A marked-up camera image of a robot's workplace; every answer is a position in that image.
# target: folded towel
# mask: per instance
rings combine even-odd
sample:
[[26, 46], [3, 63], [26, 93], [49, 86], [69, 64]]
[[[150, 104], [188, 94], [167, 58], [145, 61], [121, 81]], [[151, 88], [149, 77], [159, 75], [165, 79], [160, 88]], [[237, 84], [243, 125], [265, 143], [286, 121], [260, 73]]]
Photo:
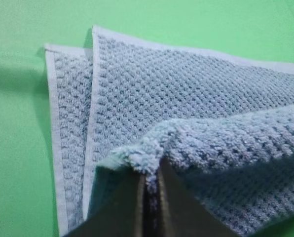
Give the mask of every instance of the folded towel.
[[83, 221], [82, 182], [92, 62], [91, 49], [46, 46], [60, 236]]
[[294, 215], [294, 105], [163, 121], [99, 165], [132, 167], [153, 184], [164, 156], [195, 197], [241, 236]]

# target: gray object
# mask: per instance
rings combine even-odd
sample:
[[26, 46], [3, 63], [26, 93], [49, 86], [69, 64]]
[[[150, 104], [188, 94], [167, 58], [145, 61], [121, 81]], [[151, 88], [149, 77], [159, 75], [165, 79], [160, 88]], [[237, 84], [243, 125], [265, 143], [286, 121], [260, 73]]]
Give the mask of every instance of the gray object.
[[[294, 72], [284, 73], [284, 68], [267, 69], [260, 64], [247, 64], [244, 59], [210, 50], [170, 47], [94, 28], [94, 80], [83, 181], [83, 214], [88, 209], [90, 196], [87, 192], [93, 181], [101, 180], [100, 185], [94, 186], [91, 214], [106, 199], [116, 182], [113, 172], [99, 177], [97, 162], [102, 160], [105, 167], [119, 168], [123, 159], [104, 160], [109, 151], [135, 143], [158, 122], [168, 119], [227, 118], [293, 104]], [[185, 139], [192, 130], [202, 134], [197, 140], [210, 139], [201, 150], [197, 150], [198, 144], [191, 139], [192, 136], [190, 140], [185, 139], [180, 143], [174, 143], [174, 139], [173, 143], [168, 142], [157, 134], [157, 129], [161, 134], [162, 129], [165, 130], [161, 124], [143, 137], [142, 143], [147, 139], [144, 148], [139, 145], [121, 148], [115, 156], [129, 159], [134, 168], [152, 173], [157, 168], [160, 150], [172, 151], [169, 154], [172, 162], [176, 161], [176, 167], [181, 168], [185, 164], [195, 169], [192, 177], [183, 172], [180, 175], [197, 198], [221, 221], [240, 235], [247, 236], [294, 214], [294, 194], [291, 195], [294, 183], [286, 178], [286, 172], [294, 172], [294, 162], [290, 166], [287, 165], [288, 161], [285, 164], [276, 162], [276, 159], [285, 160], [285, 155], [294, 154], [294, 150], [292, 153], [287, 151], [284, 143], [294, 137], [286, 136], [286, 129], [282, 128], [286, 124], [283, 123], [276, 132], [274, 128], [265, 133], [256, 131], [255, 135], [249, 136], [249, 144], [234, 143], [236, 139], [241, 141], [247, 136], [246, 128], [257, 129], [258, 126], [249, 126], [247, 118], [238, 118], [234, 122], [232, 119], [221, 123], [213, 120], [210, 127], [218, 129], [207, 128], [207, 136], [200, 130], [207, 123], [206, 120], [172, 124], [178, 128], [186, 126], [181, 129], [181, 133], [185, 133], [180, 136], [181, 139]], [[261, 129], [260, 122], [263, 120], [256, 121]], [[269, 121], [270, 125], [276, 126], [273, 121]], [[219, 137], [214, 132], [218, 131], [229, 144], [223, 143], [225, 138], [217, 139]], [[272, 132], [270, 134], [274, 137], [263, 138], [262, 135], [267, 132]], [[261, 141], [264, 139], [266, 148], [262, 147], [263, 143], [259, 145], [259, 135]], [[180, 162], [179, 155], [183, 153], [185, 156], [198, 157], [198, 160], [185, 159]], [[250, 167], [254, 167], [251, 164], [258, 161], [274, 161], [273, 167], [276, 168], [268, 168], [273, 171], [274, 180], [265, 179], [269, 170], [263, 165], [253, 170], [256, 177], [250, 176]], [[230, 167], [241, 169], [234, 169], [231, 174], [226, 171], [220, 174], [220, 171], [228, 171]], [[204, 180], [205, 185], [198, 187], [198, 180]]]

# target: towel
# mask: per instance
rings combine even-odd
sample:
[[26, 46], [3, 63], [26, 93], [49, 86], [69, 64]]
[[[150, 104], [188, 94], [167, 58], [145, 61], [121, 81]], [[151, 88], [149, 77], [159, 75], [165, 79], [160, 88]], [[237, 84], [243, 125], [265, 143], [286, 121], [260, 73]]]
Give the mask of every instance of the towel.
[[93, 77], [92, 49], [47, 45], [46, 64], [58, 227], [83, 222], [82, 182]]
[[[294, 183], [286, 176], [294, 172], [291, 168], [294, 163], [288, 166], [279, 162], [276, 165], [281, 168], [279, 173], [273, 168], [265, 171], [261, 165], [260, 169], [254, 169], [255, 177], [232, 178], [245, 176], [245, 168], [253, 164], [286, 160], [285, 156], [294, 155], [291, 148], [294, 137], [286, 135], [289, 129], [284, 128], [289, 122], [292, 126], [294, 119], [294, 112], [291, 117], [286, 115], [290, 110], [287, 106], [294, 105], [294, 71], [248, 64], [244, 59], [210, 50], [156, 44], [98, 27], [93, 29], [93, 39], [94, 78], [83, 180], [84, 215], [89, 203], [89, 214], [95, 214], [119, 180], [117, 172], [100, 173], [96, 167], [119, 170], [128, 164], [140, 172], [153, 173], [163, 154], [170, 155], [172, 164], [196, 198], [242, 236], [294, 214]], [[287, 109], [267, 111], [281, 107]], [[258, 116], [259, 111], [266, 112]], [[249, 114], [243, 118], [232, 117], [246, 113]], [[280, 113], [283, 115], [278, 121], [283, 122], [276, 124], [277, 118], [270, 115]], [[271, 119], [264, 121], [260, 119], [262, 116]], [[249, 124], [250, 118], [257, 118], [256, 123]], [[171, 124], [171, 119], [182, 121]], [[164, 120], [170, 126], [160, 124], [152, 129]], [[260, 122], [267, 122], [272, 130], [256, 131], [264, 128]], [[141, 137], [139, 144], [109, 155], [112, 149], [133, 144]], [[230, 168], [236, 168], [233, 176], [226, 172]], [[265, 179], [264, 184], [258, 180], [272, 171], [274, 180]], [[205, 185], [196, 185], [203, 179]], [[86, 192], [93, 183], [89, 197]], [[227, 191], [220, 185], [225, 183]]]

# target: green backdrop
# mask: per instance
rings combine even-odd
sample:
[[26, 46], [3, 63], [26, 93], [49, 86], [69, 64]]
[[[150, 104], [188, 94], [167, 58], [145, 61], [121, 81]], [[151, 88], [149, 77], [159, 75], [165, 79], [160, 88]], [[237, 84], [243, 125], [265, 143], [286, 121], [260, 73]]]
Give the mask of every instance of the green backdrop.
[[[44, 43], [90, 28], [294, 62], [294, 0], [0, 0], [0, 237], [57, 237]], [[294, 237], [294, 218], [259, 237]]]

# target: green surface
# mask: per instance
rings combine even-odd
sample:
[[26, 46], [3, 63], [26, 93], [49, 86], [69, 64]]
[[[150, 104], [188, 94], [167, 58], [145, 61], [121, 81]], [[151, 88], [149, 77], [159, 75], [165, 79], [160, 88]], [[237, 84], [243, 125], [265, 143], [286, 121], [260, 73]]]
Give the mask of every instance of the green surface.
[[[294, 62], [294, 0], [0, 0], [0, 237], [57, 237], [44, 43], [90, 28]], [[259, 237], [294, 237], [294, 218]]]

